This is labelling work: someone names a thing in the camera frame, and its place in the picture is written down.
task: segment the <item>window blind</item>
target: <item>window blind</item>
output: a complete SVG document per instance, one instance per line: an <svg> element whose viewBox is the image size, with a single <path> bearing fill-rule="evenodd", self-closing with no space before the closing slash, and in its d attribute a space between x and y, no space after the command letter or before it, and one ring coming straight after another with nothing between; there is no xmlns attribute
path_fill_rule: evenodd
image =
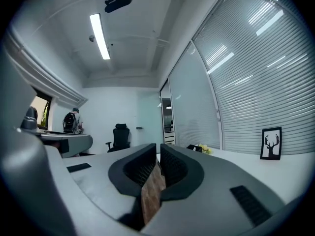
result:
<svg viewBox="0 0 315 236"><path fill-rule="evenodd" d="M282 127L282 153L315 151L315 61L304 28L272 0L220 0L194 37L220 108L223 149L260 153Z"/></svg>
<svg viewBox="0 0 315 236"><path fill-rule="evenodd" d="M202 59L189 44L169 75L176 145L220 148L219 124Z"/></svg>

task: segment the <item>person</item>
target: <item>person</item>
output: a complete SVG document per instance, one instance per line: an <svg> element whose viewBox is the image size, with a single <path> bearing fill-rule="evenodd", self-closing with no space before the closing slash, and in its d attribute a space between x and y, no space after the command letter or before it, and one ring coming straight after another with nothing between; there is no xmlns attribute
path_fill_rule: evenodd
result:
<svg viewBox="0 0 315 236"><path fill-rule="evenodd" d="M63 119L63 132L72 134L82 134L83 123L78 108L73 108Z"/></svg>

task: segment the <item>chair headrest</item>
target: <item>chair headrest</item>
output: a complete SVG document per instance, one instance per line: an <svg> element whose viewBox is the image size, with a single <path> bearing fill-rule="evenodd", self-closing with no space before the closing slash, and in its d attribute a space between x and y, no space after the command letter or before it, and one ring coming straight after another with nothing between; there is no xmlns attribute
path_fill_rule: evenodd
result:
<svg viewBox="0 0 315 236"><path fill-rule="evenodd" d="M117 123L115 127L117 129L125 129L125 128L127 128L127 125L126 124L119 124L119 123Z"/></svg>

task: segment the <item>deer head silhouette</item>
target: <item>deer head silhouette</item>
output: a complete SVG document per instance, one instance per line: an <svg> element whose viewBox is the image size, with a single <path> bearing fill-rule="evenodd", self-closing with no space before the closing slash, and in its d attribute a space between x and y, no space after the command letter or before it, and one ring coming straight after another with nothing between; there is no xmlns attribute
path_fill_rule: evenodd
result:
<svg viewBox="0 0 315 236"><path fill-rule="evenodd" d="M270 143L267 144L268 136L265 137L265 145L267 145L267 149L269 149L268 157L273 157L274 156L274 153L273 153L274 146L279 144L279 136L278 135L276 135L276 139L277 139L276 144L274 144L274 142L272 142L272 146L270 146Z"/></svg>

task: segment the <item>black backpack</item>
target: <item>black backpack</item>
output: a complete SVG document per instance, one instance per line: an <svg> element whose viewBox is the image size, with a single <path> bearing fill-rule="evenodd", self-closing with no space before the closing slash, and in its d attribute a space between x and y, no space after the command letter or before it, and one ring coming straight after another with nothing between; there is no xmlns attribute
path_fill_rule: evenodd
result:
<svg viewBox="0 0 315 236"><path fill-rule="evenodd" d="M75 114L68 113L63 119L63 132L64 133L73 133L74 127L73 124L75 123Z"/></svg>

